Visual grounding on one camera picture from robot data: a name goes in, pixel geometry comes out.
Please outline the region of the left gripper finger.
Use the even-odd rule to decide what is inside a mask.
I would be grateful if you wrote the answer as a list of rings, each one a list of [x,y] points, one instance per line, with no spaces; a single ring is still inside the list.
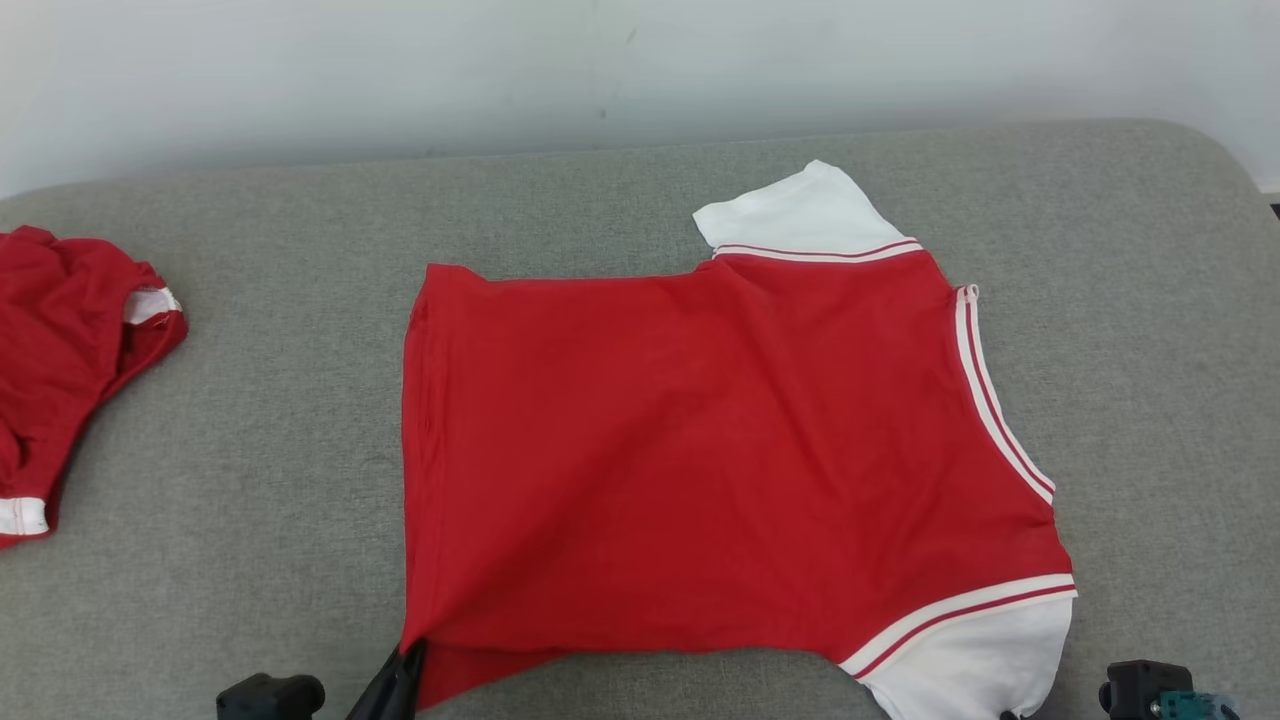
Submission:
[[[392,674],[396,682],[392,691],[392,720],[413,720],[426,652],[426,641],[415,641],[399,648]]]
[[[383,667],[356,701],[346,720],[392,720],[392,674],[399,651],[390,655]]]

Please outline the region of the red jersey shirt white sleeves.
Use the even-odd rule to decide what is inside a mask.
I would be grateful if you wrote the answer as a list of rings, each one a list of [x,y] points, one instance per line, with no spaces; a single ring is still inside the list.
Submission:
[[[694,220],[710,256],[684,274],[428,268],[402,396],[417,706],[563,653],[776,648],[892,720],[1034,714],[1076,584],[978,288],[823,161]]]

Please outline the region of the red shorts white stripe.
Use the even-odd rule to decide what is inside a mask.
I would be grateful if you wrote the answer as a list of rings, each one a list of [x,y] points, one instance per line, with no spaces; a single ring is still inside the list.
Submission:
[[[0,551],[56,528],[93,414],[187,333],[166,282],[114,243],[0,233]]]

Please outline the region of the grey fabric sofa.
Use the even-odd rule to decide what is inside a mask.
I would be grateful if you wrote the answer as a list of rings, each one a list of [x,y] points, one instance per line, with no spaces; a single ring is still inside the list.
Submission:
[[[46,538],[0,551],[0,720],[209,720],[253,673],[340,719],[401,630],[401,357],[429,263],[643,275],[692,213],[820,159],[980,287],[1004,413],[1080,585],[1037,720],[1157,659],[1280,720],[1280,220],[1161,120],[275,168],[0,201],[152,263],[186,342],[97,413]]]

